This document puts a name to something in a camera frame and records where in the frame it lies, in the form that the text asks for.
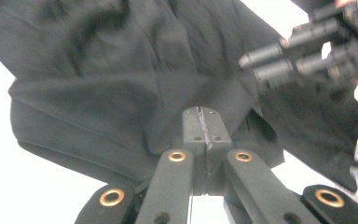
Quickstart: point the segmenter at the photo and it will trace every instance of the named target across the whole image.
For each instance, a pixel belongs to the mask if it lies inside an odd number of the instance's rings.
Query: dark garment
[[[278,38],[235,0],[0,0],[0,60],[17,78],[9,91],[13,132],[38,156],[135,186],[150,179],[161,152],[178,146],[182,111],[201,105],[221,114],[234,147],[277,165],[282,148],[238,59]],[[296,88],[293,101],[290,90],[263,98],[268,119],[282,115],[272,121],[282,144],[355,188],[347,164],[354,129],[341,129],[340,114],[330,116],[336,109],[320,119],[330,108],[326,95]],[[288,107],[294,102],[300,110]],[[341,112],[352,106],[331,104]],[[305,116],[311,111],[319,114]],[[351,111],[357,116],[356,106]]]

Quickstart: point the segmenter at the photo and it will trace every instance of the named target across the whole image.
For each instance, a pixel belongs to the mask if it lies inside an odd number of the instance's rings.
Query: white surface
[[[282,13],[287,8],[282,2],[291,5],[288,0],[254,0],[247,4],[259,7],[261,12],[258,14],[265,15],[265,20],[272,21],[275,27],[284,25],[281,34],[288,37],[293,26],[306,21],[304,13]],[[293,19],[298,15],[303,19]],[[0,64],[0,223],[74,223],[89,197],[104,183],[64,169],[18,147],[9,122],[10,98],[7,89],[12,81],[13,76]],[[276,168],[274,173],[290,189],[301,193],[307,185],[328,183],[288,156],[285,154],[288,162]],[[195,199],[193,208],[193,223],[227,223],[221,198]]]

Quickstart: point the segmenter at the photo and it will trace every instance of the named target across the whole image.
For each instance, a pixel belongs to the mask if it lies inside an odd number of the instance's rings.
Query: white background
[[[287,37],[307,21],[288,0],[246,1]],[[74,223],[78,212],[104,183],[62,168],[18,147],[10,128],[7,89],[14,77],[0,64],[0,223]],[[285,153],[287,162],[274,169],[286,186],[298,193],[308,185],[332,185]],[[220,197],[200,197],[193,204],[192,223],[227,223]]]

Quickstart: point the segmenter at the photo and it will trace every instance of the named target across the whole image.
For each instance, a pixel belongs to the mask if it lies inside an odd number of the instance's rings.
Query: brass ring
[[[237,161],[245,161],[245,162],[253,160],[252,154],[247,152],[237,152],[235,154],[235,158],[237,159]]]
[[[117,198],[114,200],[106,199],[106,197],[110,194],[116,194]],[[124,195],[125,195],[125,193],[121,189],[109,189],[109,190],[105,191],[103,193],[103,195],[101,195],[100,204],[103,206],[106,206],[106,207],[115,206],[115,205],[121,203],[121,201],[123,201]]]
[[[324,194],[328,194],[328,195],[332,196],[335,200],[330,201],[330,200],[325,199],[323,196]],[[328,189],[317,189],[315,191],[315,197],[322,203],[327,204],[332,207],[335,207],[335,208],[343,207],[345,204],[344,200],[341,198],[341,196],[339,196],[335,192],[328,190]]]
[[[168,156],[170,161],[184,161],[186,158],[186,154],[180,151],[175,151]]]

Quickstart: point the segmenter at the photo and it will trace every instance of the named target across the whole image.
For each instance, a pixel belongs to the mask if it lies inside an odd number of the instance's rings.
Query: black cloth
[[[38,156],[136,186],[150,179],[161,152],[178,146],[182,111],[201,105],[221,114],[235,147],[269,166],[282,162],[278,134],[300,159],[355,189],[347,164],[355,129],[341,130],[341,119],[358,120],[348,97],[319,119],[330,98],[295,87],[294,95],[262,98],[277,134],[261,118],[254,77],[238,59],[278,38],[235,0],[0,0],[0,61],[17,78],[9,90],[13,132]],[[307,106],[323,105],[308,117]],[[354,117],[334,116],[348,107]]]

